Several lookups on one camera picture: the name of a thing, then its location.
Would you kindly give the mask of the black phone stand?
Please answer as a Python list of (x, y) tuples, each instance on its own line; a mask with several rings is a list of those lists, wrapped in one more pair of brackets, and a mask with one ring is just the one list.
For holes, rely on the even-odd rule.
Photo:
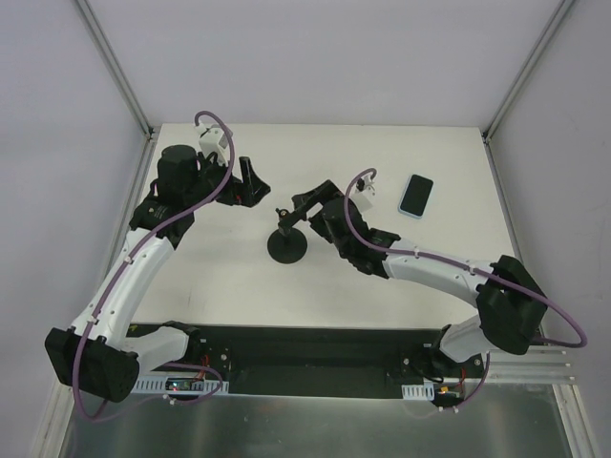
[(269, 256), (281, 264), (293, 264), (306, 254), (307, 240), (302, 231), (295, 227), (300, 217), (287, 209), (276, 209), (278, 226), (267, 239)]

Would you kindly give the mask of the phone with light blue case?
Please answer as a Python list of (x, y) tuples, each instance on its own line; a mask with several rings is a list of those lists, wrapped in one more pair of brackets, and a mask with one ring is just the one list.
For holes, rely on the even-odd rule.
[(433, 181), (417, 174), (410, 176), (398, 204), (400, 214), (421, 219), (433, 188)]

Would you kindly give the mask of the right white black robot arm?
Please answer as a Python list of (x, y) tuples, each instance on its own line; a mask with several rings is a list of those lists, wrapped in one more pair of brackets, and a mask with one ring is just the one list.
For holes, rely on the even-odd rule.
[(475, 308), (475, 316), (444, 326), (432, 345), (411, 359), (429, 377), (452, 376), (464, 362), (490, 350), (525, 354), (536, 340), (547, 307), (537, 301), (541, 290), (523, 264), (509, 256), (492, 263), (443, 258), (436, 253), (425, 256), (413, 242), (364, 222), (362, 214), (371, 208), (374, 195), (367, 178), (358, 180), (350, 197), (326, 180), (293, 196), (292, 209), (278, 210), (278, 229), (271, 238), (295, 250), (292, 259), (299, 260), (305, 254), (306, 240), (294, 226), (306, 221), (358, 271), (413, 281)]

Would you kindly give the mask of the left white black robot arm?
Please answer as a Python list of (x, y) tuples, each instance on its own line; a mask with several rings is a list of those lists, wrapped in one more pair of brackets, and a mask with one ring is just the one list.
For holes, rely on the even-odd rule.
[(61, 384), (120, 403), (143, 373), (170, 363), (182, 371), (200, 364), (201, 332), (192, 324), (166, 322), (137, 338), (128, 329), (160, 267), (194, 224), (197, 205), (252, 208), (270, 193), (249, 157), (238, 162), (241, 174), (234, 177), (217, 151), (204, 154), (187, 145), (162, 151), (158, 175), (132, 215), (116, 263), (73, 323), (53, 328), (45, 340)]

